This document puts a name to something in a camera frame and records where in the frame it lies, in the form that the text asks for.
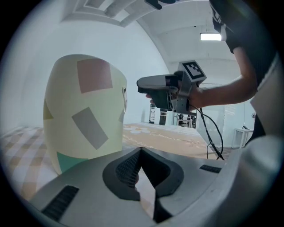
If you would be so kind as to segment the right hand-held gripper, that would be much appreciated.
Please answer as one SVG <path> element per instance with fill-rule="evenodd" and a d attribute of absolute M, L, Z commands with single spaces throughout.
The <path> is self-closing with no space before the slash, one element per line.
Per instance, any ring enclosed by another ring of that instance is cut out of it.
<path fill-rule="evenodd" d="M 140 78 L 138 92 L 150 95 L 157 108 L 173 112 L 189 112 L 189 95 L 193 86 L 201 84 L 206 75 L 195 60 L 183 61 L 174 74 Z"/>

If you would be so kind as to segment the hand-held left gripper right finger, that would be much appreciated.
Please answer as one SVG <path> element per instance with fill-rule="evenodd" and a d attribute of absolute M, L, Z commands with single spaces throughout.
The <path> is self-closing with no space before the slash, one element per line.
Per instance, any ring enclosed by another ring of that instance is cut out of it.
<path fill-rule="evenodd" d="M 146 148 L 141 148 L 141 167 L 155 189 L 153 220 L 161 223 L 173 215 L 162 206 L 160 199 L 174 194 L 184 180 L 184 171 L 177 163 Z"/>

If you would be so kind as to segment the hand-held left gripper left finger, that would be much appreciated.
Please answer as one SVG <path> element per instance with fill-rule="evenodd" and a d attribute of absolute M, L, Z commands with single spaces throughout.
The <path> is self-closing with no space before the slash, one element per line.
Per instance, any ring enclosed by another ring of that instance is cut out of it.
<path fill-rule="evenodd" d="M 104 184 L 120 199 L 140 200 L 140 194 L 135 189 L 138 172 L 142 166 L 139 159 L 140 150 L 130 150 L 111 161 L 103 170 Z"/>

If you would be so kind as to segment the person's right hand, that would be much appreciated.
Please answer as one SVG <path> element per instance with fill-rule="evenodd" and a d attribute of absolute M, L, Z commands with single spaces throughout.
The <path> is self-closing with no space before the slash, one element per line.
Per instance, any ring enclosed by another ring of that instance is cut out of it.
<path fill-rule="evenodd" d="M 206 106 L 206 89 L 194 86 L 191 89 L 188 100 L 190 103 L 189 111 L 203 108 Z"/>

